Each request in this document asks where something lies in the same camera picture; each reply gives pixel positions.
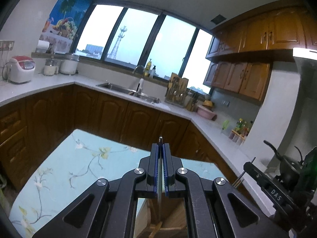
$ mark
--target stainless steel sink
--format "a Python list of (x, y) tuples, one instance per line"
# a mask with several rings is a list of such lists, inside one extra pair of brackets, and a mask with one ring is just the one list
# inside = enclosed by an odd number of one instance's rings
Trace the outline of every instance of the stainless steel sink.
[(116, 85), (116, 84), (103, 83), (103, 84), (99, 84), (97, 86), (98, 87), (103, 87), (103, 88), (106, 88), (106, 89), (110, 89), (110, 90), (114, 90), (114, 91), (117, 91), (117, 92), (121, 92), (121, 93), (124, 93), (124, 94), (129, 94), (131, 96), (135, 96), (135, 97), (137, 97), (139, 99), (142, 99), (142, 100), (150, 102), (150, 103), (159, 104), (161, 102), (159, 98), (150, 97), (150, 96), (148, 96), (147, 94), (144, 94), (144, 93), (135, 95), (135, 93), (136, 93), (135, 90), (129, 89), (129, 88), (125, 88), (125, 87), (122, 87), (122, 86), (119, 86), (119, 85)]

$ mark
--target range hood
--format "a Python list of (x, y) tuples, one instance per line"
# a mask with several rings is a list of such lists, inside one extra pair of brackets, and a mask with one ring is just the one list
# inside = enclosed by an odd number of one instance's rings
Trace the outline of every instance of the range hood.
[(307, 97), (317, 100), (317, 50), (295, 47), (293, 57)]

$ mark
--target window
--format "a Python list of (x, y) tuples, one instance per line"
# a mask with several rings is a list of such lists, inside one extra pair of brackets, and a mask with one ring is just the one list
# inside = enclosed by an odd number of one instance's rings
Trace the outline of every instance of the window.
[(166, 16), (148, 57), (152, 65), (156, 65), (158, 77), (169, 79), (172, 72), (179, 73), (195, 29), (184, 21)]
[(106, 61), (135, 68), (158, 15), (128, 9), (109, 47)]
[(206, 59), (207, 50), (211, 42), (212, 35), (203, 30), (199, 30), (194, 43), (193, 50), (188, 59), (183, 78), (188, 79), (188, 88), (205, 94), (209, 93), (210, 87), (203, 85), (210, 61)]
[(76, 54), (100, 59), (123, 7), (97, 5), (79, 39)]

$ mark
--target metal bolt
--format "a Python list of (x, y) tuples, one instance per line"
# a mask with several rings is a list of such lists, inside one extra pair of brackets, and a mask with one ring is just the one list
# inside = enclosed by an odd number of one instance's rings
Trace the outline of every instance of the metal bolt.
[(107, 184), (107, 180), (104, 178), (100, 178), (97, 180), (97, 185), (98, 186), (105, 186)]
[(222, 178), (222, 177), (218, 177), (216, 178), (216, 184), (218, 185), (224, 185), (226, 183), (226, 179)]
[(177, 172), (179, 174), (184, 175), (184, 174), (186, 174), (188, 172), (188, 170), (186, 168), (184, 168), (184, 167), (181, 167), (181, 168), (177, 169)]
[(137, 174), (137, 175), (141, 175), (144, 173), (144, 169), (143, 168), (135, 168), (134, 169), (134, 172)]

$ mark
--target ceiling vent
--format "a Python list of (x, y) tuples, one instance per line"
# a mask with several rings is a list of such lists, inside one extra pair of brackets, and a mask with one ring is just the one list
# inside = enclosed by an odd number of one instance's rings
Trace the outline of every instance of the ceiling vent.
[(216, 17), (214, 17), (211, 22), (215, 23), (216, 25), (218, 25), (219, 23), (223, 22), (224, 20), (226, 20), (227, 18), (223, 17), (222, 15), (218, 15)]

